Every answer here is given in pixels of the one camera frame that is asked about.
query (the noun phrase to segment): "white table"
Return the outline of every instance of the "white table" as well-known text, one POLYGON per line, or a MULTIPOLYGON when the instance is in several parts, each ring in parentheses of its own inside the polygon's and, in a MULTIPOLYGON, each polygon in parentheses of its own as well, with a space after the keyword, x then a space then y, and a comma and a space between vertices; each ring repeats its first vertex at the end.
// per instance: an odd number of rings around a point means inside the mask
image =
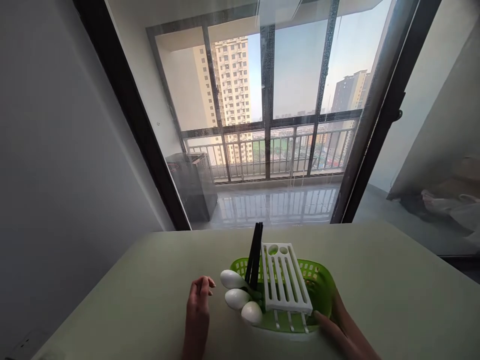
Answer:
MULTIPOLYGON (((136 243, 34 359, 178 359, 192 280, 210 275, 205 359, 337 359, 318 333, 293 342, 258 334, 224 301, 220 272, 247 257, 253 229, 153 233, 136 243)), ((383 359, 479 359, 480 286, 387 223, 265 229, 299 259, 324 264, 383 359)))

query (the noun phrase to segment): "floor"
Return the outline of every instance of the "floor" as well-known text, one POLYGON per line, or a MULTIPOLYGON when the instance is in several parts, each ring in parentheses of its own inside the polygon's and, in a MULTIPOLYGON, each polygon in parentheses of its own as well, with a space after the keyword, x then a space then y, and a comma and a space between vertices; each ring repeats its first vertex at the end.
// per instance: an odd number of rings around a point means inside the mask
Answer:
MULTIPOLYGON (((192 224, 194 230, 253 228, 263 222, 266 228, 327 225, 337 199, 340 182, 278 187, 259 182, 256 188, 218 186, 218 203, 210 222, 192 224)), ((407 212, 400 203, 386 200, 387 194, 368 185, 356 212, 354 223, 384 220, 437 255, 469 255, 479 249, 441 223, 428 223, 407 212)))

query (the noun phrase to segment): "green plastic basket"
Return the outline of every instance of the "green plastic basket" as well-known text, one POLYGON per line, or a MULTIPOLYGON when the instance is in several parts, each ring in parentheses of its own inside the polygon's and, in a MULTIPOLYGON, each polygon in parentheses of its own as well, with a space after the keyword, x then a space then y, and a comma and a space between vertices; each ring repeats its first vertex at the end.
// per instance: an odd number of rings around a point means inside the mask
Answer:
MULTIPOLYGON (((308 295, 310 296, 313 310, 317 310, 321 314, 330 318, 332 314, 333 294, 335 293, 336 289, 332 275, 325 266, 319 264, 318 262, 303 259, 298 259, 297 261, 298 265, 300 266, 303 280, 306 284, 308 295)), ((237 272, 240 276, 242 276, 242 278, 245 278, 248 262, 248 257, 241 257, 231 264, 230 270, 237 272)), ((275 275, 275 283, 278 284, 277 275, 275 275)), ((292 333, 286 311, 277 311, 278 324, 280 325, 280 328, 277 328, 274 312, 265 311, 264 271, 262 262, 260 262, 260 267, 258 269, 257 290, 262 294, 261 308, 263 317, 261 323, 256 327, 275 332, 292 333)), ((299 313, 291 313, 291 322, 294 328, 293 333, 305 333, 302 317, 299 313)), ((313 316, 309 316, 306 319, 306 324, 309 332, 313 332, 318 328, 317 321, 313 316)))

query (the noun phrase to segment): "hand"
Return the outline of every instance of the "hand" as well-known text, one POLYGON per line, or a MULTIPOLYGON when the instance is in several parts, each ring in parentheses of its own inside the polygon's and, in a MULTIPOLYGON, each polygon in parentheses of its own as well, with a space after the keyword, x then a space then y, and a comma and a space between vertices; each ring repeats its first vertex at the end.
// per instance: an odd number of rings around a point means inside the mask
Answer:
POLYGON ((318 311, 313 315, 320 329, 338 344, 348 360, 381 360, 350 317, 337 290, 333 296, 332 315, 338 325, 318 311))
POLYGON ((182 360, 200 360, 204 356, 209 335, 209 296, 212 295, 210 288, 215 286, 209 276, 201 276, 191 283, 186 304, 182 360))

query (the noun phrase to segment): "black chopsticks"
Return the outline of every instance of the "black chopsticks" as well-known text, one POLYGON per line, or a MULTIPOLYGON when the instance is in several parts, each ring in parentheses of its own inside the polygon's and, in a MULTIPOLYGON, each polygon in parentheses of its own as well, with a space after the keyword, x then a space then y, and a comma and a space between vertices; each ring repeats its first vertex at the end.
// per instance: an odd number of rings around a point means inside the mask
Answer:
POLYGON ((248 264, 246 266, 245 281, 253 290, 257 290, 257 284, 259 282, 260 248, 262 247, 263 230, 264 223, 257 222, 255 224, 255 230, 253 231, 250 255, 248 256, 248 264))

